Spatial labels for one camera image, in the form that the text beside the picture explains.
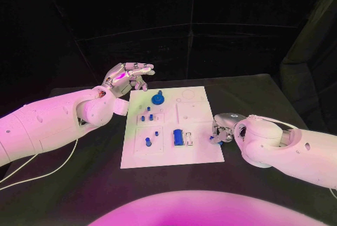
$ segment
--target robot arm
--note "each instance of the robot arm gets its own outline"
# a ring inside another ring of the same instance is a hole
[[[0,119],[0,166],[13,160],[52,151],[105,125],[112,113],[127,115],[128,102],[118,97],[135,86],[147,91],[141,75],[153,65],[118,64],[101,86],[24,105]]]
[[[235,139],[243,159],[256,167],[275,167],[287,175],[327,188],[337,189],[337,136],[301,130],[266,117],[245,118],[232,113],[215,116],[216,143]],[[274,123],[292,129],[282,130]]]

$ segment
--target black cloth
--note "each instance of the black cloth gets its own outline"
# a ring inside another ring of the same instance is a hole
[[[151,89],[187,86],[204,86],[213,115],[256,114],[307,128],[269,75],[148,83]],[[53,89],[50,96],[82,89]],[[55,174],[0,191],[1,225],[88,225],[125,203],[176,190],[238,193],[336,224],[337,201],[328,189],[275,168],[252,166],[235,142],[222,145],[223,163],[120,169],[125,121],[127,117],[114,115],[109,123],[79,139],[73,156]],[[53,171],[73,144],[40,154],[1,186]],[[22,162],[13,162],[9,172]]]

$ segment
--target black tablecloth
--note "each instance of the black tablecloth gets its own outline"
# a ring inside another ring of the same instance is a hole
[[[269,75],[148,83],[151,89],[187,86],[204,86],[213,115],[256,114],[307,128]],[[82,89],[53,89],[50,96]],[[255,197],[330,225],[337,223],[337,200],[328,189],[275,168],[248,164],[235,142],[222,145],[223,163],[120,169],[125,121],[127,117],[114,115],[109,123],[79,139],[75,154],[55,174],[0,191],[1,225],[86,225],[141,197],[192,189]],[[53,171],[73,144],[40,154],[1,186]],[[9,172],[23,161],[13,162]]]

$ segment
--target white board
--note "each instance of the white board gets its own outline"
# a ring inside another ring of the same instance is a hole
[[[158,90],[166,100],[161,105],[154,105],[151,98]],[[213,115],[203,86],[131,91],[121,169],[223,162],[220,145],[209,142],[212,122]],[[183,146],[174,146],[176,129],[183,130]],[[189,132],[192,146],[187,146],[186,140]],[[150,147],[145,145],[147,137],[151,141]]]

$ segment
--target robotic hand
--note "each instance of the robotic hand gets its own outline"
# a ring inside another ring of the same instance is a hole
[[[128,102],[120,97],[131,86],[147,91],[141,75],[154,75],[154,66],[120,63],[102,85],[24,105],[0,119],[0,166],[13,160],[52,151],[108,123],[112,114],[127,115]]]
[[[282,130],[275,124],[291,129]],[[271,118],[222,113],[215,116],[212,143],[235,139],[242,157],[259,168],[337,189],[337,136],[301,130]]]

